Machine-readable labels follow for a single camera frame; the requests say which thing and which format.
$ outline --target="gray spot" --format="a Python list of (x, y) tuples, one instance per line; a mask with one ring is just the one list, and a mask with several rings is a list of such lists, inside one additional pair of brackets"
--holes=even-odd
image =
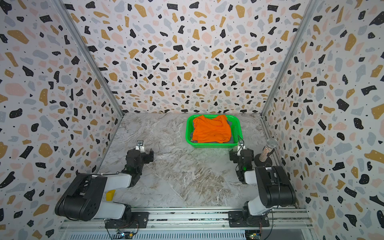
[(343, 28), (344, 28), (344, 24), (342, 24), (342, 25), (340, 25), (340, 26), (336, 26), (336, 27), (334, 27), (334, 28), (331, 28), (331, 29), (329, 30), (329, 33), (330, 33), (331, 35), (339, 34), (339, 32), (341, 31), (341, 29), (343, 29)]
[(193, 23), (197, 23), (197, 21), (194, 19), (194, 18), (189, 18), (189, 21), (193, 24)]
[(365, 75), (365, 64), (361, 65), (357, 70), (356, 70), (356, 82), (360, 81), (360, 78)]
[(290, 85), (294, 79), (295, 79), (295, 76), (294, 76), (294, 75), (291, 75), (291, 76), (288, 78), (287, 83)]
[(192, 46), (192, 43), (191, 43), (191, 41), (188, 39), (188, 42), (187, 42), (187, 44), (185, 45), (185, 47), (186, 47), (186, 48), (189, 48), (190, 46)]
[(343, 93), (344, 93), (343, 89), (336, 89), (335, 90), (335, 96), (337, 96), (337, 97), (341, 96)]
[(11, 136), (11, 139), (8, 140), (8, 142), (17, 142), (19, 140), (18, 136)]
[(332, 148), (325, 152), (325, 156), (331, 156), (332, 155)]
[(99, 48), (104, 47), (104, 44), (99, 40), (99, 44), (97, 45)]
[(28, 232), (25, 231), (23, 228), (19, 230), (19, 233), (17, 234), (18, 238), (17, 240), (26, 240), (28, 237)]
[(218, 7), (215, 9), (215, 12), (217, 12), (217, 13), (222, 13), (222, 12), (224, 12), (226, 6), (227, 6), (227, 1), (224, 1), (222, 4), (220, 4), (220, 6), (218, 6)]
[(36, 100), (34, 99), (30, 99), (30, 98), (26, 98), (24, 101), (23, 101), (24, 104), (29, 104), (29, 105), (34, 105), (36, 103)]
[(33, 51), (32, 55), (35, 57), (44, 59), (44, 60), (48, 58), (48, 54), (46, 54), (45, 52), (42, 52), (40, 50)]
[(119, 4), (117, 4), (116, 6), (115, 6), (115, 12), (117, 12), (117, 13), (122, 13), (122, 12), (124, 12), (124, 10), (125, 10), (125, 4), (124, 4), (124, 1), (120, 1), (119, 2)]
[(47, 34), (47, 38), (48, 40), (51, 42), (51, 43), (54, 43), (54, 44), (57, 44), (60, 46), (60, 43), (58, 41), (56, 41), (56, 38), (54, 36), (51, 36), (49, 34)]
[(367, 143), (371, 146), (375, 144), (376, 141), (376, 135), (373, 132), (368, 133)]
[(159, 60), (163, 60), (163, 59), (164, 59), (164, 54), (163, 54), (162, 52), (158, 51), (158, 50), (156, 50), (156, 51), (153, 53), (153, 55), (154, 55), (155, 57), (157, 57)]
[(199, 66), (199, 71), (204, 71), (204, 69), (205, 69), (205, 61), (201, 61), (198, 64), (198, 66)]
[(237, 30), (239, 30), (240, 34), (245, 34), (246, 33), (245, 28), (244, 28), (243, 25), (241, 25), (241, 24), (237, 25), (236, 28), (237, 28)]
[(265, 23), (261, 19), (257, 23), (257, 26), (260, 28), (261, 31), (264, 31), (264, 25), (265, 25)]
[(52, 132), (51, 135), (54, 136), (55, 138), (59, 137), (59, 133), (57, 133), (57, 132)]
[(332, 59), (333, 59), (332, 51), (329, 51), (327, 60), (328, 60), (328, 61), (332, 61)]
[(73, 83), (71, 77), (68, 75), (62, 75), (61, 76), (61, 82), (63, 84), (67, 84), (67, 85), (71, 85)]
[(125, 61), (121, 61), (120, 68), (122, 71), (128, 71), (127, 63)]
[(375, 96), (373, 96), (373, 98), (372, 98), (372, 100), (374, 101), (374, 102), (377, 102), (377, 101), (379, 101), (381, 98), (378, 96), (378, 95), (375, 95)]
[(47, 131), (50, 131), (53, 128), (53, 124), (48, 120), (46, 116), (40, 117), (41, 126), (45, 128)]
[(337, 210), (336, 210), (336, 214), (337, 214), (337, 216), (339, 216), (339, 217), (343, 217), (343, 216), (344, 216), (344, 213), (343, 213), (340, 209), (337, 209)]
[(20, 58), (20, 60), (22, 60), (23, 62), (29, 65), (33, 64), (33, 59), (30, 59), (30, 58)]
[(341, 58), (336, 58), (336, 63), (335, 63), (335, 70), (340, 72), (341, 68), (343, 66), (343, 60)]
[(364, 107), (352, 109), (351, 114), (361, 116), (363, 110), (364, 110)]
[(317, 190), (319, 190), (320, 193), (327, 193), (327, 189), (323, 188), (318, 182), (316, 183)]
[(323, 219), (323, 217), (322, 217), (320, 214), (319, 214), (317, 223), (319, 224), (319, 227), (320, 227), (321, 229), (323, 229), (323, 226), (324, 226), (324, 219)]
[(352, 145), (350, 143), (339, 143), (336, 147), (334, 147), (337, 154), (343, 154), (352, 150)]
[(48, 8), (48, 2), (47, 1), (43, 1), (43, 2), (41, 2), (40, 3), (40, 7), (41, 7), (41, 9), (47, 9)]
[(8, 16), (5, 16), (4, 18), (4, 22), (8, 25), (10, 25), (11, 27), (14, 27), (16, 26), (16, 23), (15, 21), (12, 20), (12, 18), (8, 17)]
[(91, 18), (91, 20), (95, 23), (95, 24), (98, 24), (100, 21), (97, 20), (96, 18)]
[(227, 29), (228, 29), (228, 31), (232, 31), (233, 27), (231, 25), (227, 24)]
[(324, 89), (318, 88), (316, 89), (316, 101), (320, 102), (324, 98)]
[(360, 171), (364, 171), (364, 159), (362, 158), (358, 158), (358, 164), (359, 164), (359, 168), (360, 168)]
[(363, 35), (367, 31), (367, 25), (359, 27), (358, 35)]
[(8, 189), (7, 191), (5, 191), (5, 193), (24, 191), (25, 186), (26, 186), (26, 183), (19, 183), (14, 188)]
[(366, 228), (372, 226), (371, 210), (368, 210), (365, 216), (360, 219), (360, 221), (365, 225)]
[(136, 29), (136, 31), (141, 31), (141, 27), (135, 25), (134, 23), (132, 23), (133, 27)]
[(235, 54), (235, 56), (241, 61), (241, 60), (244, 59), (245, 53), (242, 52), (242, 51), (237, 51), (237, 53)]

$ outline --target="cable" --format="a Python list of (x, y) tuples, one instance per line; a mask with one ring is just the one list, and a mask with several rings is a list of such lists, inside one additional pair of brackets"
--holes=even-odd
[(104, 219), (104, 224), (105, 224), (105, 229), (107, 230), (109, 237), (111, 238), (111, 240), (113, 240), (111, 235), (109, 234), (109, 231), (108, 231), (108, 228), (107, 228), (107, 220), (106, 219)]

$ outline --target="gray cloth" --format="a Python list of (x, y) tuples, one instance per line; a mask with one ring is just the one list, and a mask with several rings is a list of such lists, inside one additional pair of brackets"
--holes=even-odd
[[(232, 122), (227, 120), (227, 123), (229, 124), (229, 126), (232, 126)], [(192, 136), (194, 131), (195, 131), (195, 126), (193, 126), (193, 131), (191, 132), (190, 139), (191, 139), (191, 142), (197, 143), (197, 141), (192, 141)], [(228, 142), (224, 142), (224, 143), (235, 143), (235, 141), (233, 140), (232, 132), (231, 132), (231, 139)]]

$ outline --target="mounting plate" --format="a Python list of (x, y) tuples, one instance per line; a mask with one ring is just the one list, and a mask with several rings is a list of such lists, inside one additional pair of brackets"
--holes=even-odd
[(146, 228), (148, 222), (149, 212), (132, 212), (133, 221), (132, 224), (128, 227), (124, 227), (129, 224), (129, 222), (122, 222), (119, 219), (109, 219), (106, 221), (105, 228), (122, 228), (122, 229), (137, 229), (137, 222), (139, 222), (139, 228)]

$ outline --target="gray marble surface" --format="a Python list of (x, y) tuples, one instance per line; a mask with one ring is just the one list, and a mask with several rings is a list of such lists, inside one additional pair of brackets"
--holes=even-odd
[[(266, 144), (258, 114), (233, 114), (240, 120), (246, 147), (255, 155)], [(190, 114), (127, 113), (99, 169), (115, 173), (124, 168), (125, 155), (144, 140), (152, 148), (154, 162), (146, 164), (138, 183), (117, 189), (114, 202), (133, 207), (241, 207), (258, 190), (237, 179), (230, 149), (193, 148), (185, 141)]]

